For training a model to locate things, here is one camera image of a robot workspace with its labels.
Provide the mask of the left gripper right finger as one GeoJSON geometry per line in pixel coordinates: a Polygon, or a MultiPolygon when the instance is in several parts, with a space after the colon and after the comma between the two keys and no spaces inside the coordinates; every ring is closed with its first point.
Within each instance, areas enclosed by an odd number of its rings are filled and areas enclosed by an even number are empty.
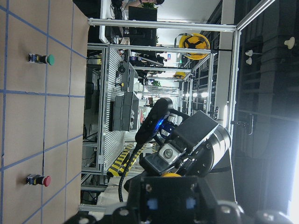
{"type": "Polygon", "coordinates": [[[206,179],[194,176],[195,182],[191,187],[195,194],[197,209],[212,210],[217,206],[217,200],[206,179]]]}

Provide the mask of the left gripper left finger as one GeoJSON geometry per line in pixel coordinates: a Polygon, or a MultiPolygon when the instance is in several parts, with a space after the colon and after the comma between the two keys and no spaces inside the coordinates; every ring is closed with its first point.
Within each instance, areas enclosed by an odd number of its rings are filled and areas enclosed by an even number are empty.
{"type": "Polygon", "coordinates": [[[136,176],[125,183],[128,199],[125,209],[128,215],[124,217],[124,224],[149,224],[149,192],[146,181],[148,176],[136,176]]]}

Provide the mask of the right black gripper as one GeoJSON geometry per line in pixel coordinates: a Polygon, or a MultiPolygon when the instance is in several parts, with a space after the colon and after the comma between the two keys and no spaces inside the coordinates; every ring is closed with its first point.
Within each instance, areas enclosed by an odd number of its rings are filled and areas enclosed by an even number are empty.
{"type": "Polygon", "coordinates": [[[206,176],[230,147],[227,129],[198,112],[175,127],[159,151],[144,157],[140,165],[152,176],[206,176]]]}

